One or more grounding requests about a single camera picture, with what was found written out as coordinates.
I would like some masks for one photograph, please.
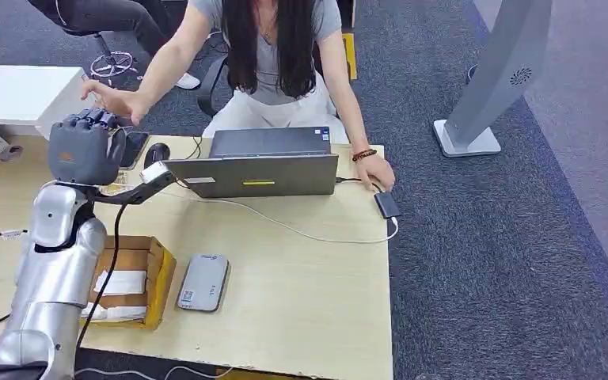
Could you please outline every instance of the long black hair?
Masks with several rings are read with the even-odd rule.
[[[314,1],[277,0],[278,85],[301,97],[316,85],[313,59]],[[222,30],[230,43],[230,84],[248,93],[257,89],[257,37],[253,0],[222,0]]]

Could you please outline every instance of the woman's right hand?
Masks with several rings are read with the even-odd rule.
[[[150,102],[139,92],[120,91],[98,81],[87,81],[82,84],[81,99],[85,100],[89,93],[98,95],[101,104],[109,112],[131,118],[135,126],[150,111]]]

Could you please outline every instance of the chair base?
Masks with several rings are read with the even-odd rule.
[[[110,56],[100,55],[97,57],[91,65],[89,65],[89,72],[92,78],[107,78],[108,84],[112,86],[111,78],[120,74],[124,74],[127,71],[133,71],[136,74],[138,70],[134,68],[136,60],[134,57],[125,51],[111,51]],[[139,81],[143,79],[143,76],[139,75],[136,77]]]

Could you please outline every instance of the gray t-shirt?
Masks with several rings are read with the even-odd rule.
[[[222,0],[188,0],[211,23],[215,29],[221,28]],[[336,0],[315,0],[313,6],[313,33],[316,41],[323,41],[341,29],[341,15]],[[266,105],[285,105],[296,101],[285,95],[278,87],[278,51],[263,36],[257,36],[257,89],[250,96]]]

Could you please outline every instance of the woman's left hand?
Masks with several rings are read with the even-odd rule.
[[[375,177],[381,186],[389,192],[395,184],[395,173],[390,167],[388,161],[378,154],[362,158],[355,162],[358,169],[358,177],[363,180],[365,188],[371,189],[371,180],[369,176]]]

